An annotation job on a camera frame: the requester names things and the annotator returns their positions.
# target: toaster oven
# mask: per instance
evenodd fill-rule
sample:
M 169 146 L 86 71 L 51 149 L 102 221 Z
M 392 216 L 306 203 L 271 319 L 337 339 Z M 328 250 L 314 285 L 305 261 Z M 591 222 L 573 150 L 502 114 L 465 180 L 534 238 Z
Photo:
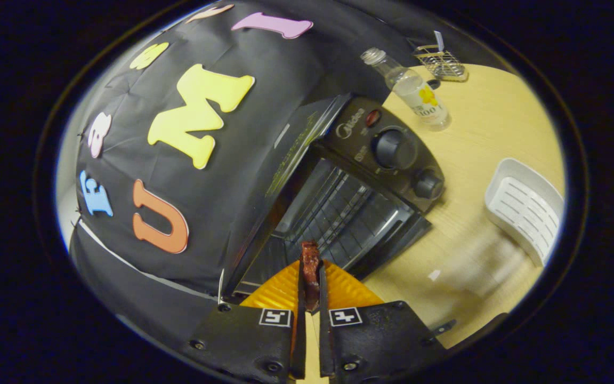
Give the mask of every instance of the toaster oven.
M 429 230 L 443 174 L 378 102 L 348 94 L 299 107 L 272 145 L 239 212 L 248 231 L 226 265 L 225 297 L 247 297 L 298 260 L 302 241 L 363 279 Z

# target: white plastic basket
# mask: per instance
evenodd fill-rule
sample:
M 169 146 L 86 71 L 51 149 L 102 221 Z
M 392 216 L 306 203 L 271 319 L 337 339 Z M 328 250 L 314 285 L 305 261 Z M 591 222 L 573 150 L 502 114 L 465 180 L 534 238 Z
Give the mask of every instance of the white plastic basket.
M 563 197 L 548 180 L 514 158 L 499 163 L 484 195 L 489 219 L 514 238 L 539 267 L 558 238 Z

